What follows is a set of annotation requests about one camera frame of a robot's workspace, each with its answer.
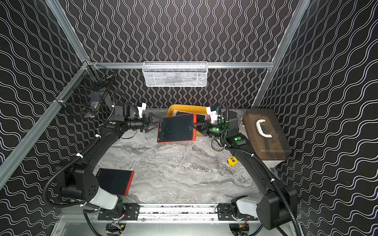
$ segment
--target wavy white line pattern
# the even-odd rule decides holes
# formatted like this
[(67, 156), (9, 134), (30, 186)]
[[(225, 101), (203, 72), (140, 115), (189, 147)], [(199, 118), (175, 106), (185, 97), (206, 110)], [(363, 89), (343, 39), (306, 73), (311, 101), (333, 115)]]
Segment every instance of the wavy white line pattern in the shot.
[(43, 0), (0, 1), (0, 164), (81, 62)]
[(227, 99), (231, 108), (251, 108), (267, 69), (209, 69), (206, 87), (147, 87), (142, 71), (114, 70), (113, 91), (123, 92), (118, 102), (145, 102), (149, 108), (168, 108), (172, 104), (218, 106)]
[(298, 0), (60, 0), (94, 62), (269, 62)]
[(277, 168), (307, 236), (378, 234), (378, 2), (313, 0), (262, 108), (293, 153)]
[[(51, 234), (59, 210), (42, 202), (42, 189), (58, 163), (70, 161), (94, 138), (94, 130), (109, 113), (105, 105), (102, 108), (99, 120), (76, 120), (64, 109), (54, 118), (0, 191), (1, 236)], [(49, 198), (66, 201), (58, 191), (53, 183)]]
[[(0, 161), (24, 137), (81, 65), (44, 0), (0, 1)], [(100, 113), (101, 119), (107, 111)], [(49, 236), (59, 211), (42, 202), (42, 188), (61, 161), (94, 137), (98, 120), (61, 111), (0, 190), (0, 235)], [(56, 184), (49, 189), (62, 202)]]

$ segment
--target marble table surface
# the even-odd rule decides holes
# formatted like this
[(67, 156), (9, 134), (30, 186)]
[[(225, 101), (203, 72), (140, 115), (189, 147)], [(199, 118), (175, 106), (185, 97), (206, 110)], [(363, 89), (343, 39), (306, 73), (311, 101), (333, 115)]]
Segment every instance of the marble table surface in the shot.
[[(167, 110), (150, 110), (164, 117)], [(127, 131), (123, 137), (131, 137)], [(259, 196), (257, 186), (240, 163), (231, 167), (228, 151), (216, 152), (210, 138), (193, 142), (156, 143), (157, 129), (116, 141), (98, 162), (99, 168), (135, 171), (125, 202), (228, 203), (232, 198)]]

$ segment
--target yellow tape measure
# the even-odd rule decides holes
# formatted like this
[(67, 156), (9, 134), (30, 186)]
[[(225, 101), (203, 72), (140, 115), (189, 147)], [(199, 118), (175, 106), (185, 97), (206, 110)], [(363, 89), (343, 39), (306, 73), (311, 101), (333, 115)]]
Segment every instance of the yellow tape measure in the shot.
[(239, 161), (235, 158), (235, 157), (229, 157), (228, 158), (228, 163), (230, 164), (230, 166), (234, 166), (238, 163)]

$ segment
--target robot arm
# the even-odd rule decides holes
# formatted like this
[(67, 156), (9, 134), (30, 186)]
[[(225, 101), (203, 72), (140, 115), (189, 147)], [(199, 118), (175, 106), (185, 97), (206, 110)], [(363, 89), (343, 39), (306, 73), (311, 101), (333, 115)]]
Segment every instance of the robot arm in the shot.
[[(134, 110), (132, 119), (130, 118), (130, 109)], [(105, 211), (113, 220), (121, 219), (125, 213), (122, 199), (99, 186), (93, 175), (93, 169), (109, 147), (124, 132), (138, 129), (148, 132), (151, 130), (148, 129), (150, 125), (156, 125), (162, 121), (161, 118), (153, 114), (148, 117), (140, 116), (139, 111), (138, 107), (128, 103), (115, 104), (113, 116), (98, 129), (97, 138), (93, 144), (89, 145), (89, 150), (85, 151), (82, 158), (70, 164), (61, 163), (57, 166), (57, 173), (49, 182), (51, 183), (56, 178), (61, 188), (61, 195), (70, 199), (78, 199), (80, 202), (60, 205), (50, 202), (46, 197), (47, 187), (50, 183), (45, 186), (44, 201), (48, 201), (48, 205), (53, 207), (77, 204), (100, 207), (101, 211)], [(300, 229), (296, 222), (296, 190), (293, 187), (284, 186), (280, 180), (274, 179), (270, 170), (257, 157), (249, 140), (239, 132), (239, 119), (236, 113), (228, 111), (226, 107), (226, 111), (222, 115), (226, 119), (220, 125), (206, 120), (193, 124), (193, 127), (203, 135), (220, 137), (221, 146), (229, 150), (243, 164), (262, 194), (262, 199), (259, 201), (247, 196), (232, 199), (232, 214), (237, 218), (244, 218), (246, 214), (257, 216), (268, 230), (292, 220), (297, 235), (300, 235)]]
[(226, 109), (222, 116), (227, 116), (228, 120), (222, 120), (221, 125), (213, 124), (209, 120), (193, 125), (203, 135), (220, 137), (221, 146), (242, 163), (262, 195), (262, 199), (257, 201), (247, 196), (231, 200), (232, 214), (237, 218), (243, 218), (246, 214), (257, 217), (268, 230), (293, 221), (296, 231), (299, 231), (296, 222), (297, 191), (274, 178), (254, 152), (247, 137), (239, 132), (239, 119), (236, 113)]
[[(133, 119), (129, 119), (131, 109), (135, 112)], [(96, 136), (100, 139), (81, 160), (57, 175), (56, 180), (63, 197), (79, 199), (99, 206), (116, 220), (124, 215), (122, 199), (103, 190), (93, 175), (93, 170), (105, 152), (127, 130), (140, 130), (141, 132), (145, 130), (145, 132), (148, 132), (152, 130), (148, 129), (150, 125), (159, 124), (162, 119), (151, 113), (148, 117), (146, 115), (140, 116), (136, 107), (128, 103), (116, 104), (114, 110), (109, 121), (99, 128), (99, 134)], [(67, 163), (60, 163), (56, 167), (56, 172), (66, 165)]]

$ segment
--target toolbox handle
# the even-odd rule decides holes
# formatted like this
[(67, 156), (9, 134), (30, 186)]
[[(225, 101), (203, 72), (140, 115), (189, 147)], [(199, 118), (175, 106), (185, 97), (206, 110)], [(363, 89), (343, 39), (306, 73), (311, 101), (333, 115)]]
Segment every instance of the toolbox handle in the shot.
[(256, 122), (256, 128), (257, 128), (257, 131), (259, 132), (259, 134), (265, 138), (271, 138), (272, 135), (271, 134), (265, 134), (264, 131), (262, 131), (262, 128), (261, 128), (261, 123), (262, 122), (265, 122), (264, 119), (260, 119)]

